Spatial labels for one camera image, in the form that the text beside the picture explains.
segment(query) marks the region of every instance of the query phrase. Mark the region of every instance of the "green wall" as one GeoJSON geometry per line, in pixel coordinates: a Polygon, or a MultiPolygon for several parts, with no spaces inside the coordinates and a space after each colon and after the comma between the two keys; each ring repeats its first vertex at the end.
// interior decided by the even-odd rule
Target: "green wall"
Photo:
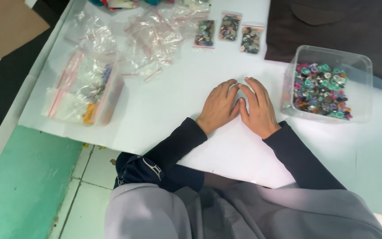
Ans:
{"type": "Polygon", "coordinates": [[[45,239],[82,143],[17,126],[0,156],[0,239],[45,239]]]}

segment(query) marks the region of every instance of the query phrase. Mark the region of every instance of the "white tablecloth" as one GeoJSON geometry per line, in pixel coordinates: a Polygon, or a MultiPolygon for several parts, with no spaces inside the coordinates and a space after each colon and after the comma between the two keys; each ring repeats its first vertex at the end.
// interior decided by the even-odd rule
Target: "white tablecloth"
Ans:
{"type": "MultiPolygon", "coordinates": [[[[73,46],[64,34],[73,13],[93,7],[87,1],[73,4],[66,24],[51,50],[19,124],[79,141],[103,145],[114,150],[143,154],[166,138],[185,117],[196,118],[212,88],[234,78],[245,83],[254,77],[266,87],[278,120],[287,120],[305,144],[345,187],[363,196],[375,212],[382,213],[382,90],[374,90],[374,115],[368,124],[327,125],[287,117],[280,113],[282,83],[288,64],[264,60],[261,53],[251,55],[239,50],[236,42],[215,41],[214,52],[193,52],[192,41],[182,46],[182,58],[148,83],[126,79],[114,116],[105,127],[85,127],[52,121],[41,116],[46,88],[65,65],[73,46]]],[[[213,0],[210,19],[216,29],[223,10],[243,13],[243,22],[267,22],[269,1],[213,0]]],[[[126,21],[140,9],[123,11],[109,17],[126,21]]],[[[214,172],[230,178],[282,187],[294,182],[261,138],[253,134],[238,116],[218,129],[203,145],[185,156],[179,164],[214,172]]]]}

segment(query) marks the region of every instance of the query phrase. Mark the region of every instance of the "cardboard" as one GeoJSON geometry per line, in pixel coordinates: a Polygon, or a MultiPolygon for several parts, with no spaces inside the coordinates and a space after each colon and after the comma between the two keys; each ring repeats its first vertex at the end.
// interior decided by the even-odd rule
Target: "cardboard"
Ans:
{"type": "Polygon", "coordinates": [[[0,0],[0,58],[50,26],[22,0],[0,0]]]}

